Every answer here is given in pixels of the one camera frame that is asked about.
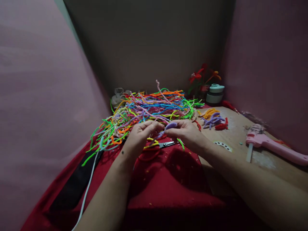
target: red cloth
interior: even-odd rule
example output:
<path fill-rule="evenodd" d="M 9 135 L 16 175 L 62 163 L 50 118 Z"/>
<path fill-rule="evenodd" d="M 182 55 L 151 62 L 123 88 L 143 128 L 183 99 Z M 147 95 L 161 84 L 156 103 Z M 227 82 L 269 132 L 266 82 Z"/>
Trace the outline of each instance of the red cloth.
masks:
<path fill-rule="evenodd" d="M 89 148 L 90 142 L 49 186 L 29 215 L 22 231 L 71 230 L 74 227 L 83 197 L 77 207 L 70 211 L 51 212 L 49 207 Z M 119 151 L 120 148 L 103 153 L 94 171 L 85 208 Z M 147 158 L 155 152 L 145 152 L 144 157 Z M 204 220 L 205 215 L 209 219 L 207 227 L 210 225 L 217 227 L 217 224 L 227 227 L 230 225 L 227 220 L 221 224 L 219 219 L 226 212 L 226 202 L 229 207 L 234 204 L 233 200 L 223 201 L 211 195 L 198 156 L 190 153 L 187 148 L 184 152 L 179 144 L 162 149 L 161 154 L 150 162 L 136 161 L 128 201 L 124 227 L 147 230 L 163 227 L 169 229 L 175 227 L 175 224 L 179 225 L 189 220 L 193 221 L 196 226 L 199 224 L 204 226 L 201 221 Z M 224 217 L 232 220 L 230 214 Z"/>

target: glue gun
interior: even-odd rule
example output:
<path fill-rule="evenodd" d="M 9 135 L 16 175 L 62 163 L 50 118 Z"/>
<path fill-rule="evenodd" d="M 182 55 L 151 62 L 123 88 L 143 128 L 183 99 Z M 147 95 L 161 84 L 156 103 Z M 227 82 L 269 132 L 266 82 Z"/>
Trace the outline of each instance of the glue gun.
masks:
<path fill-rule="evenodd" d="M 252 147 L 265 147 L 283 158 L 302 166 L 308 165 L 308 156 L 293 151 L 281 144 L 270 139 L 265 133 L 261 125 L 252 126 L 246 136 L 246 143 L 249 144 L 246 160 L 250 163 Z"/>

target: hand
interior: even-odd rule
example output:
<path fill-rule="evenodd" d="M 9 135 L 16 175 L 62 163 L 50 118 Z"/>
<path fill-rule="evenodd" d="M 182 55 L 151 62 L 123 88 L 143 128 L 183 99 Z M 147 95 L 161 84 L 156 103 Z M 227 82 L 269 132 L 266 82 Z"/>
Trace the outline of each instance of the hand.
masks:
<path fill-rule="evenodd" d="M 201 153 L 207 146 L 212 143 L 209 141 L 194 125 L 186 120 L 173 120 L 177 123 L 177 128 L 170 128 L 165 130 L 165 134 L 169 137 L 180 138 L 186 147 L 188 147 L 194 153 Z"/>
<path fill-rule="evenodd" d="M 151 134 L 163 129 L 164 125 L 151 120 L 134 125 L 120 153 L 130 155 L 134 157 L 134 160 L 137 159 L 146 145 L 147 138 Z"/>

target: white cable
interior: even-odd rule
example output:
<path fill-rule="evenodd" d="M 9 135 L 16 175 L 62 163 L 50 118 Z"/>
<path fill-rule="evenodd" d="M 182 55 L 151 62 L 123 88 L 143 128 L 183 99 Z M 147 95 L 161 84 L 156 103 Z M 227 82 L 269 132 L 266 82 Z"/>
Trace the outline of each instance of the white cable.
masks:
<path fill-rule="evenodd" d="M 87 197 L 87 194 L 88 194 L 88 190 L 89 190 L 89 187 L 90 187 L 90 184 L 91 184 L 91 180 L 92 180 L 92 177 L 93 177 L 93 173 L 94 173 L 94 168 L 95 168 L 95 163 L 96 163 L 96 158 L 97 158 L 97 154 L 99 153 L 99 151 L 96 153 L 95 155 L 95 159 L 94 159 L 94 164 L 93 164 L 93 167 L 92 167 L 92 172 L 91 172 L 91 176 L 90 176 L 90 180 L 89 180 L 89 183 L 88 183 L 88 186 L 87 186 L 87 189 L 86 189 L 86 193 L 84 194 L 84 198 L 83 198 L 83 201 L 82 201 L 82 205 L 81 205 L 81 210 L 80 210 L 80 214 L 79 214 L 79 218 L 77 220 L 77 223 L 76 225 L 74 226 L 74 228 L 72 229 L 72 231 L 74 231 L 74 229 L 76 228 L 76 226 L 78 225 L 81 217 L 82 217 L 82 213 L 83 213 L 83 208 L 84 208 L 84 204 L 86 203 L 86 197 Z"/>

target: red flower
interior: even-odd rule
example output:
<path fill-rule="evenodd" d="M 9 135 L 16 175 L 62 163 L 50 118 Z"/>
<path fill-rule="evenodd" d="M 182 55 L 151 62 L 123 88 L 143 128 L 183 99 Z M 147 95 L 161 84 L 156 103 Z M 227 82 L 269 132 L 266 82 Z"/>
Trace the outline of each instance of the red flower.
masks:
<path fill-rule="evenodd" d="M 201 75 L 200 75 L 200 73 L 203 71 L 204 69 L 203 68 L 201 68 L 197 73 L 192 73 L 192 76 L 189 78 L 189 81 L 190 81 L 190 84 L 192 84 L 193 83 L 193 81 L 194 81 L 194 79 L 201 79 Z"/>

